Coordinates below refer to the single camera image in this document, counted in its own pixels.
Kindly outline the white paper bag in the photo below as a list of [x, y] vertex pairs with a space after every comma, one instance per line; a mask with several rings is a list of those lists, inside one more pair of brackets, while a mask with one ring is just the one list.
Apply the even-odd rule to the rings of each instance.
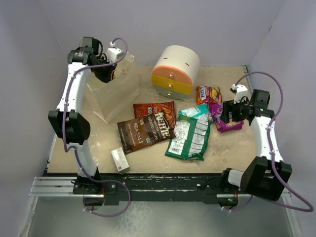
[[93, 113], [107, 124], [138, 95], [135, 57], [130, 53], [118, 63], [109, 83], [103, 83], [91, 75], [84, 93]]

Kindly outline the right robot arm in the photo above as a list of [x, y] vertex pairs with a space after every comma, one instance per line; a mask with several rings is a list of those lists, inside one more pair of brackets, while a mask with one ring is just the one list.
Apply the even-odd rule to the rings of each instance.
[[224, 123], [249, 122], [255, 138], [256, 156], [245, 171], [226, 169], [223, 172], [226, 177], [219, 182], [220, 189], [231, 193], [239, 187], [244, 193], [277, 201], [284, 186], [276, 176], [287, 182], [292, 167], [284, 163], [277, 147], [275, 122], [272, 121], [275, 114], [268, 109], [270, 94], [256, 89], [248, 98], [248, 90], [243, 85], [232, 85], [231, 91], [235, 97], [223, 102], [220, 119]]

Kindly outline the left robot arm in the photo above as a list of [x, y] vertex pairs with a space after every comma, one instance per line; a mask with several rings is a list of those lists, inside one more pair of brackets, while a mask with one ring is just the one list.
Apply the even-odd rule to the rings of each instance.
[[103, 83], [112, 80], [112, 72], [127, 53], [127, 48], [116, 46], [118, 40], [112, 40], [105, 50], [100, 40], [94, 37], [81, 39], [79, 46], [67, 56], [68, 74], [60, 102], [48, 113], [56, 136], [63, 141], [64, 151], [75, 156], [78, 174], [72, 183], [74, 191], [83, 194], [98, 194], [104, 190], [88, 145], [91, 126], [82, 115], [84, 91], [91, 74]]

